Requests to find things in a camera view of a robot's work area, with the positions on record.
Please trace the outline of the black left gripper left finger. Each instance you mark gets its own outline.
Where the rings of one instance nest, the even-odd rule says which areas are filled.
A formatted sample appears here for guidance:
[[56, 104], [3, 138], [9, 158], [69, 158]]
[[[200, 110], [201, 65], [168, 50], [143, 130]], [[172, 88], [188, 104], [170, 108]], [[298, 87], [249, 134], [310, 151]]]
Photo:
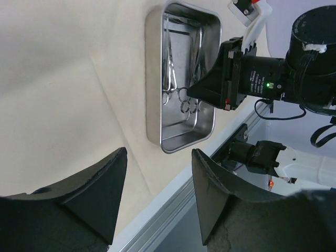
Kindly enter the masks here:
[[57, 183], [1, 197], [1, 251], [107, 251], [127, 163], [121, 147]]

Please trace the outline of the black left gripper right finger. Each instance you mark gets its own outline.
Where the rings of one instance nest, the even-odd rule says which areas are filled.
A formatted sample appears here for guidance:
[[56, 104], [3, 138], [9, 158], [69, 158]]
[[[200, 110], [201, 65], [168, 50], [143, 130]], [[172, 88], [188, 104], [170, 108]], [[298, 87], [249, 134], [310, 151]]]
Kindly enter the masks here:
[[335, 251], [335, 192], [282, 196], [192, 151], [202, 243], [208, 251]]

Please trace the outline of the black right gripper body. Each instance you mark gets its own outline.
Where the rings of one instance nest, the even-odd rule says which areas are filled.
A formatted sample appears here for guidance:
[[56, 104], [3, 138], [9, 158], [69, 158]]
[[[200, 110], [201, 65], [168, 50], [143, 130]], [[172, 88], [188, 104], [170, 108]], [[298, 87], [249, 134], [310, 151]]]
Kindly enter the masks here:
[[241, 51], [243, 39], [234, 37], [220, 46], [223, 60], [221, 103], [236, 110], [247, 96], [280, 100], [286, 85], [285, 60], [257, 56], [257, 46]]

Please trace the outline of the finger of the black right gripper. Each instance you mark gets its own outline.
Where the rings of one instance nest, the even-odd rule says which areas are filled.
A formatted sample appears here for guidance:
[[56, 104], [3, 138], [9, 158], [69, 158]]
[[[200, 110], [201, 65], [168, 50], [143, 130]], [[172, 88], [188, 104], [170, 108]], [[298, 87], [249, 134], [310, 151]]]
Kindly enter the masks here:
[[215, 108], [224, 108], [224, 79], [226, 76], [227, 53], [222, 43], [211, 70], [187, 89], [187, 96], [203, 101]]

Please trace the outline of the steel surgical scissors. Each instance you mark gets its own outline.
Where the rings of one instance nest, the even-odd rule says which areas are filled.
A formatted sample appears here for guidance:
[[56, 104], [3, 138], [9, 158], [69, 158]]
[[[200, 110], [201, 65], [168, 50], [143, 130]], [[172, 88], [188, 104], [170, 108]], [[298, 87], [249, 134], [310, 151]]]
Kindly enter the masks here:
[[180, 40], [177, 39], [179, 30], [172, 30], [169, 27], [170, 17], [169, 15], [163, 15], [163, 60], [162, 60], [162, 105], [165, 106], [169, 103], [174, 92], [177, 93], [177, 97], [181, 103], [187, 102], [187, 95], [181, 94], [186, 87], [179, 87], [175, 72], [174, 59], [177, 60], [177, 53], [174, 53], [173, 49], [179, 49], [178, 45]]

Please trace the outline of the stainless steel instrument tray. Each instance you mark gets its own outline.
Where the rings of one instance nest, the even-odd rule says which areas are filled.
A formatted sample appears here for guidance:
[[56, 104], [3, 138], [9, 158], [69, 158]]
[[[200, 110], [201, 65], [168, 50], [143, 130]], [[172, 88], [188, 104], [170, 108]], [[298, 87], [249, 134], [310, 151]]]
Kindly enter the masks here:
[[215, 109], [195, 98], [181, 103], [177, 93], [162, 105], [163, 15], [169, 27], [179, 30], [175, 72], [181, 92], [213, 67], [221, 44], [221, 19], [217, 13], [184, 1], [167, 1], [154, 7], [145, 20], [146, 135], [163, 152], [171, 154], [209, 138], [215, 125]]

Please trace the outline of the beige cloth wrap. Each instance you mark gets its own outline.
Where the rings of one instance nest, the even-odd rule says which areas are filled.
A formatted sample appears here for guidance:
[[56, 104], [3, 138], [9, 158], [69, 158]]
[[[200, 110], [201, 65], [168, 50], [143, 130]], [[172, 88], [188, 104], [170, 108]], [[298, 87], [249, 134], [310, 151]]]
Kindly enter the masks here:
[[115, 234], [133, 235], [191, 177], [191, 148], [146, 137], [145, 18], [162, 1], [1, 1], [1, 195], [31, 193], [119, 147]]

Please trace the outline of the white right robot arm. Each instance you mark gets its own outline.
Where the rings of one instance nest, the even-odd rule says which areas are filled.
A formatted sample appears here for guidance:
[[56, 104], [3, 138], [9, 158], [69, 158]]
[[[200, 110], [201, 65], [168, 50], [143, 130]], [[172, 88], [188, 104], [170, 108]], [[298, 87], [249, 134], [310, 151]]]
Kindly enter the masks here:
[[[257, 102], [295, 103], [302, 115], [330, 117], [310, 143], [320, 148], [335, 138], [326, 131], [335, 126], [335, 6], [301, 14], [293, 23], [285, 58], [257, 56], [256, 41], [272, 13], [266, 1], [237, 1], [231, 11], [245, 24], [242, 37], [221, 43], [211, 70], [187, 89], [189, 97], [226, 111], [235, 110], [248, 96]], [[312, 155], [271, 141], [249, 144], [234, 134], [213, 160], [244, 165], [249, 172], [267, 174], [294, 183], [305, 180], [335, 187], [335, 159]]]

